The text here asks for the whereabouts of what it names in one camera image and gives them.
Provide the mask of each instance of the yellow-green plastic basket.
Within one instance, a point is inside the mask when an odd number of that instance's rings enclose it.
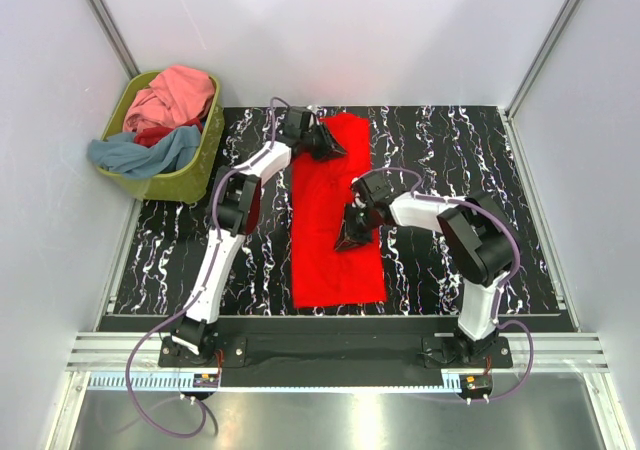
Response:
[[[127,110],[133,103],[138,90],[149,85],[160,72],[147,72],[133,78],[127,89],[124,91],[122,98],[118,102],[109,124],[102,134],[102,140],[107,137],[122,132],[122,124]],[[103,168],[97,167],[98,171],[109,177],[111,180],[120,185],[131,196],[138,200],[171,200],[175,202],[195,203],[204,197],[207,191],[207,184],[211,176],[213,161],[218,151],[220,137],[224,129],[224,117],[222,116],[222,107],[218,105],[218,96],[220,95],[220,84],[218,80],[209,75],[216,89],[213,101],[211,102],[211,110],[207,116],[207,121],[202,130],[202,140],[200,146],[196,150],[193,160],[184,168],[177,172],[161,173],[144,180],[132,180],[125,178],[120,174],[109,172]]]

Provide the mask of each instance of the pink cloth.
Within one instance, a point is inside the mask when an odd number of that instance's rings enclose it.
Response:
[[[205,72],[173,65],[151,80],[149,88],[138,91],[124,118],[122,131],[175,128],[193,118],[202,118],[209,111],[215,90]]]

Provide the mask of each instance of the shiny gray floor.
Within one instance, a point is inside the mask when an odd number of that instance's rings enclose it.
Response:
[[[498,391],[515,383],[499,376]],[[145,407],[166,393],[141,393]],[[110,449],[604,449],[583,381],[578,376],[534,375],[513,398],[467,407],[435,403],[430,395],[218,394],[207,400],[219,425],[196,438],[176,440],[138,423],[124,392],[90,391],[72,448]],[[97,410],[102,420],[97,418]],[[186,432],[200,412],[172,402],[153,413]]]

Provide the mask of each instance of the pile of clothes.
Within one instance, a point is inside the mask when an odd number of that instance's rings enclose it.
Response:
[[[205,72],[182,65],[167,68],[138,91],[122,133],[89,144],[89,160],[131,179],[180,170],[200,146],[215,90]]]

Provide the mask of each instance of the red cloth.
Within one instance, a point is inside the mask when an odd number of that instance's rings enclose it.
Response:
[[[316,162],[308,153],[293,163],[291,229],[293,305],[324,307],[386,301],[378,232],[373,243],[336,252],[351,181],[371,169],[369,122],[342,113],[324,119],[347,156]]]
[[[202,118],[209,111],[215,91],[205,72],[173,65],[151,80],[148,88],[138,90],[124,117],[122,131],[176,128],[180,122]]]
[[[164,137],[169,135],[178,127],[190,127],[192,125],[197,125],[198,130],[202,133],[202,123],[200,123],[200,119],[192,118],[188,122],[183,123],[182,125],[178,125],[175,128],[171,127],[151,127],[145,128],[140,132],[136,133],[136,136],[133,137],[133,143],[137,143],[138,145],[142,145],[143,147],[153,147],[156,143],[162,140]]]

